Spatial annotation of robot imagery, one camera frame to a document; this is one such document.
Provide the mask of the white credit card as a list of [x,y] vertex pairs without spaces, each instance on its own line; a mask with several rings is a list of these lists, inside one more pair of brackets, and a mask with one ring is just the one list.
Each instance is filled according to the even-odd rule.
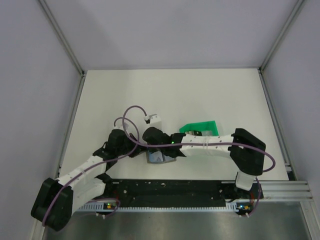
[[163,154],[160,151],[148,152],[148,162],[152,164],[159,164],[164,161]]

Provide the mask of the grey card holder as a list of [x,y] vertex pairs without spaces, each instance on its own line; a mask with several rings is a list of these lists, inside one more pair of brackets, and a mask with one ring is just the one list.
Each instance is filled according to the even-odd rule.
[[147,151],[146,152],[146,161],[148,164],[167,164],[167,163],[172,163],[175,162],[177,159],[172,158],[170,156],[164,155],[160,151]]

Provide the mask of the green plastic bin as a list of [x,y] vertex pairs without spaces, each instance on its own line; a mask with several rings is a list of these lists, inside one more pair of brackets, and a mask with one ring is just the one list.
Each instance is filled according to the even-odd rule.
[[202,136],[218,136],[218,128],[216,122],[213,121],[204,121],[204,122],[194,122],[187,123],[179,129],[180,133],[186,134],[187,131],[200,131]]

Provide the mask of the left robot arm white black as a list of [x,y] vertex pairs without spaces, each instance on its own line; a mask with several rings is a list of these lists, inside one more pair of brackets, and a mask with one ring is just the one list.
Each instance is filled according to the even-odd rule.
[[31,216],[58,232],[85,203],[99,196],[109,198],[114,187],[107,182],[106,171],[119,159],[134,158],[147,150],[136,145],[135,141],[133,134],[126,135],[121,129],[112,130],[108,140],[83,164],[56,179],[49,177],[42,183]]

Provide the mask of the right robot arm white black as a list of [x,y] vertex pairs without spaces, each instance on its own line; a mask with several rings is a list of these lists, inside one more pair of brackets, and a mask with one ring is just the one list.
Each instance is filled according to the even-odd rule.
[[251,193],[254,180],[263,173],[266,144],[243,128],[236,128],[230,135],[202,136],[187,133],[168,135],[149,127],[142,139],[148,145],[162,145],[157,150],[171,158],[209,156],[233,160],[238,167],[233,192],[239,198]]

